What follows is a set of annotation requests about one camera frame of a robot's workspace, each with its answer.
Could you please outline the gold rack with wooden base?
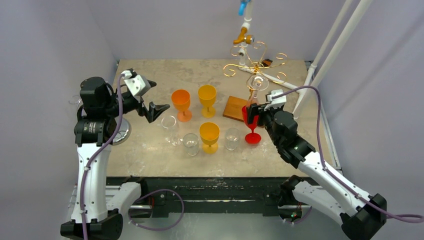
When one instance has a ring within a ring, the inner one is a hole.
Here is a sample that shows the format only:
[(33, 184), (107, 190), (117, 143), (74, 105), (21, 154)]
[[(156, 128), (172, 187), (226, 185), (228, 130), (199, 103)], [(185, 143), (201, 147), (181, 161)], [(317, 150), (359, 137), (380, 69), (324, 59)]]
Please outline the gold rack with wooden base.
[[(249, 45), (245, 43), (234, 45), (230, 49), (230, 54), (234, 57), (238, 57), (239, 62), (237, 64), (234, 64), (234, 63), (226, 64), (222, 68), (222, 73), (224, 74), (224, 76), (231, 78), (237, 73), (237, 70), (240, 70), (252, 75), (263, 75), (264, 77), (268, 78), (270, 82), (275, 83), (277, 85), (286, 84), (287, 75), (285, 73), (279, 72), (277, 73), (277, 77), (273, 77), (273, 76), (266, 75), (264, 73), (264, 70), (285, 65), (287, 63), (288, 56), (285, 53), (280, 52), (275, 57), (276, 60), (280, 61), (279, 63), (273, 64), (274, 60), (271, 59), (273, 60), (272, 65), (270, 67), (263, 67), (262, 61), (266, 59), (265, 55), (268, 49), (266, 43), (262, 41), (257, 41), (250, 45), (255, 50), (263, 48), (261, 57), (258, 60), (252, 59), (248, 53)], [(250, 90), (249, 90), (249, 95), (247, 99), (242, 99), (235, 96), (229, 96), (226, 102), (225, 108), (223, 110), (222, 116), (225, 118), (242, 122), (243, 121), (242, 107), (246, 106), (249, 96), (250, 96)]]

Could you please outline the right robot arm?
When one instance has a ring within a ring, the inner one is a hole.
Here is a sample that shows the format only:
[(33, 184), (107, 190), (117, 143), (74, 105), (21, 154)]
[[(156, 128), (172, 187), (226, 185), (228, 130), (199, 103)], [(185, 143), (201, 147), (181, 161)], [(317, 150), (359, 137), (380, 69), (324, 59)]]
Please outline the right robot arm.
[(317, 189), (293, 175), (280, 185), (279, 206), (295, 201), (308, 204), (337, 222), (351, 240), (370, 240), (387, 222), (387, 217), (375, 209), (386, 210), (386, 199), (356, 187), (327, 165), (321, 153), (298, 134), (293, 114), (282, 107), (266, 109), (253, 103), (243, 108), (243, 117), (249, 125), (264, 127), (279, 156), (320, 186)]

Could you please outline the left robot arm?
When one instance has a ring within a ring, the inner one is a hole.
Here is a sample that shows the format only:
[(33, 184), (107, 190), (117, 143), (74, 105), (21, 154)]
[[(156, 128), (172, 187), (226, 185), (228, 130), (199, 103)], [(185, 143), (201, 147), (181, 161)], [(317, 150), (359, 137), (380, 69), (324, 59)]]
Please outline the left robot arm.
[(123, 230), (124, 215), (132, 203), (142, 205), (149, 191), (140, 183), (124, 183), (107, 198), (107, 168), (113, 140), (122, 125), (124, 114), (137, 111), (149, 123), (154, 122), (169, 105), (145, 106), (142, 96), (156, 86), (136, 73), (120, 75), (126, 92), (113, 87), (99, 76), (81, 82), (82, 106), (74, 127), (78, 154), (78, 182), (75, 205), (60, 235), (71, 240), (117, 240)]

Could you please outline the clear tall flute glass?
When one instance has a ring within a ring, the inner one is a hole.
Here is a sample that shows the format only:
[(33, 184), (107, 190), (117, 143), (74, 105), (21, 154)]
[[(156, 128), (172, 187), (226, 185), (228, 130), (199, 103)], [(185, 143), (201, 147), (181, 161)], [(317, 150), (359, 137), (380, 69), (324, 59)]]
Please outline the clear tall flute glass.
[(252, 104), (259, 104), (258, 93), (268, 88), (269, 80), (261, 74), (255, 74), (246, 81), (246, 85), (250, 90), (250, 95), (245, 105), (248, 108)]

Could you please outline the red plastic wine glass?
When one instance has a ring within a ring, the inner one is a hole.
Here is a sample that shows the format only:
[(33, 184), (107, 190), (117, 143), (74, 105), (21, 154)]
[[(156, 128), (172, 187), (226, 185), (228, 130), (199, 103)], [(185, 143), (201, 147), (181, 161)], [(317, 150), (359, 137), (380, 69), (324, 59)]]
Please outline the red plastic wine glass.
[(261, 135), (255, 132), (255, 128), (257, 127), (259, 116), (256, 115), (253, 119), (252, 123), (248, 123), (248, 112), (246, 106), (243, 106), (241, 109), (242, 117), (245, 125), (250, 129), (250, 133), (248, 133), (244, 139), (248, 144), (256, 145), (261, 141)]

